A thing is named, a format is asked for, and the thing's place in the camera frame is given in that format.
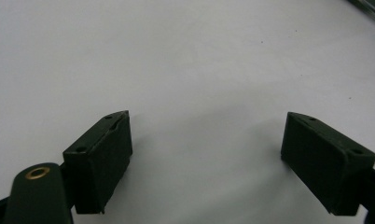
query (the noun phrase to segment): screw hole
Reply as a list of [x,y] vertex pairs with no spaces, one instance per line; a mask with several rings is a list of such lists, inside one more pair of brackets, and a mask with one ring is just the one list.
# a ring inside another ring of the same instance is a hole
[[359,149],[356,149],[356,148],[352,149],[352,152],[355,153],[355,154],[358,154],[358,155],[363,154],[363,151],[361,151]]
[[84,151],[86,151],[86,148],[85,148],[85,147],[77,147],[77,148],[75,149],[75,151],[76,151],[76,152],[84,152]]
[[39,168],[36,168],[36,169],[28,172],[25,175],[25,178],[27,178],[29,180],[37,179],[37,178],[40,178],[40,177],[46,175],[49,171],[50,171],[50,169],[48,167],[39,167]]
[[114,123],[114,125],[112,125],[112,127],[110,127],[109,131],[114,131],[117,127],[118,127],[118,124]]

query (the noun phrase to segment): white table surface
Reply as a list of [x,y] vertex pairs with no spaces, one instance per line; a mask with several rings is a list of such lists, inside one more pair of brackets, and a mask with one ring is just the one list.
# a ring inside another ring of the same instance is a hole
[[77,224],[363,223],[280,149],[294,111],[375,151],[375,22],[343,0],[0,0],[0,199],[126,109],[132,162]]

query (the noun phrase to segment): white surface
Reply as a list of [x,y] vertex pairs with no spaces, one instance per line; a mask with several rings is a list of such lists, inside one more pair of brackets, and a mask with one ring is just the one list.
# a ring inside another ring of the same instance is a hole
[[341,0],[0,1],[0,199],[129,109],[132,163],[75,223],[362,223],[280,160],[287,111],[375,151],[375,23]]

